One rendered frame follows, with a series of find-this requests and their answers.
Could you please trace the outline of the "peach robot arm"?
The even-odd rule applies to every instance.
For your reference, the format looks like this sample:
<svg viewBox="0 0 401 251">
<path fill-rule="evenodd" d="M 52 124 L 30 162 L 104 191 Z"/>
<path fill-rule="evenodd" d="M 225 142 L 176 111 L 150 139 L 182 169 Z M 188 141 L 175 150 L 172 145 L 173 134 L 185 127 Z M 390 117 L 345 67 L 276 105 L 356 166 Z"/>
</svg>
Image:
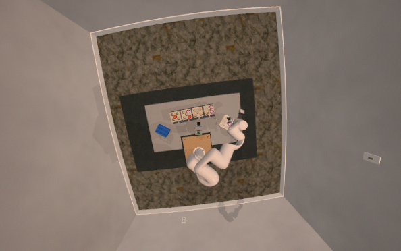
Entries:
<svg viewBox="0 0 401 251">
<path fill-rule="evenodd" d="M 226 169 L 234 150 L 239 149 L 244 143 L 245 135 L 240 130 L 245 130 L 248 124 L 241 119 L 244 115 L 244 110 L 240 109 L 238 114 L 238 118 L 232 120 L 233 125 L 227 129 L 227 133 L 237 141 L 236 145 L 224 143 L 220 151 L 212 148 L 206 154 L 203 148 L 196 147 L 193 153 L 188 155 L 187 167 L 196 173 L 199 182 L 205 186 L 214 186 L 219 181 L 218 173 L 207 163 L 210 161 L 216 167 Z"/>
</svg>

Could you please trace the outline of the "blue tube rack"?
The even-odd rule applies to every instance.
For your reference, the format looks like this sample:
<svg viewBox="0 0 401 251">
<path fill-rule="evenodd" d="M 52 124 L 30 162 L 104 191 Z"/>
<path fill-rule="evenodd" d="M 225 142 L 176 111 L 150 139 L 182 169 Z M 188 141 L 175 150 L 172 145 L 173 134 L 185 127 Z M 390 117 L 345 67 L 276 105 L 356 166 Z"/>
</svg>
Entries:
<svg viewBox="0 0 401 251">
<path fill-rule="evenodd" d="M 159 128 L 159 129 L 158 129 L 158 128 Z M 161 129 L 163 129 L 164 131 L 161 130 Z M 168 136 L 169 131 L 170 131 L 169 128 L 167 128 L 167 127 L 165 127 L 164 125 L 161 125 L 161 124 L 159 124 L 159 125 L 157 126 L 157 129 L 155 130 L 156 133 L 158 133 L 158 134 L 160 134 L 160 135 L 162 135 L 162 136 L 164 136 L 164 137 L 167 137 L 167 136 Z"/>
</svg>

